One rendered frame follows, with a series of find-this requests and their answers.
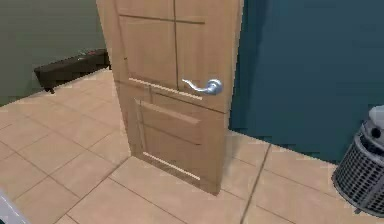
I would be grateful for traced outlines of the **grey mesh bin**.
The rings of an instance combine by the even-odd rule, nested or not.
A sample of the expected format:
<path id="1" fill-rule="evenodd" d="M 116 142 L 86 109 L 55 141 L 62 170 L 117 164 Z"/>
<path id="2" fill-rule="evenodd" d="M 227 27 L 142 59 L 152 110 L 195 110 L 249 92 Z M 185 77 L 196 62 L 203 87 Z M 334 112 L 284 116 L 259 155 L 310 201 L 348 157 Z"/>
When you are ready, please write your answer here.
<path id="1" fill-rule="evenodd" d="M 384 105 L 369 110 L 332 181 L 356 213 L 384 218 Z"/>

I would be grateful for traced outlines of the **low black bench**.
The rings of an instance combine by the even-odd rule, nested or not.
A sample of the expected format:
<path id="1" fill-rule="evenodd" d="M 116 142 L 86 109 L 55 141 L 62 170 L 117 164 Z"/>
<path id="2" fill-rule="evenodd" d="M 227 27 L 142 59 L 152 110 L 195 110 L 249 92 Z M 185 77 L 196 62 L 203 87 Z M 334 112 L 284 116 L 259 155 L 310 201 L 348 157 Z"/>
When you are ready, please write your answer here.
<path id="1" fill-rule="evenodd" d="M 46 92 L 54 94 L 54 88 L 103 68 L 111 69 L 108 51 L 95 49 L 70 58 L 59 60 L 34 69 L 34 73 Z"/>

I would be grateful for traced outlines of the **light wooden room door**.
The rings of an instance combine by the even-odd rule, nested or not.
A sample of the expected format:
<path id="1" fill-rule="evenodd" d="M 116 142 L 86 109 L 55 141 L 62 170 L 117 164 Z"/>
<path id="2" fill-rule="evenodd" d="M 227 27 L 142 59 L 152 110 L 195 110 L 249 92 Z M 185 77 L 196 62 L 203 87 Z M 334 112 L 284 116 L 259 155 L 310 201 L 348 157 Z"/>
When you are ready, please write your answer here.
<path id="1" fill-rule="evenodd" d="M 244 0 L 96 0 L 129 147 L 217 194 L 221 188 Z M 217 95 L 182 79 L 219 79 Z"/>

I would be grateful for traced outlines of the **pale grey white object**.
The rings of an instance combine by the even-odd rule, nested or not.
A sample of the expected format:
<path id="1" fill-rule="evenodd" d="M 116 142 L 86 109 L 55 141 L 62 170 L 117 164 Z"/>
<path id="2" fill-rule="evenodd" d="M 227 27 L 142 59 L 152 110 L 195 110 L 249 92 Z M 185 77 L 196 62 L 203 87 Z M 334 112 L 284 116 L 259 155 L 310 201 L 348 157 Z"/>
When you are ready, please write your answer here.
<path id="1" fill-rule="evenodd" d="M 0 224 L 22 224 L 20 217 L 8 203 L 7 197 L 0 191 Z"/>

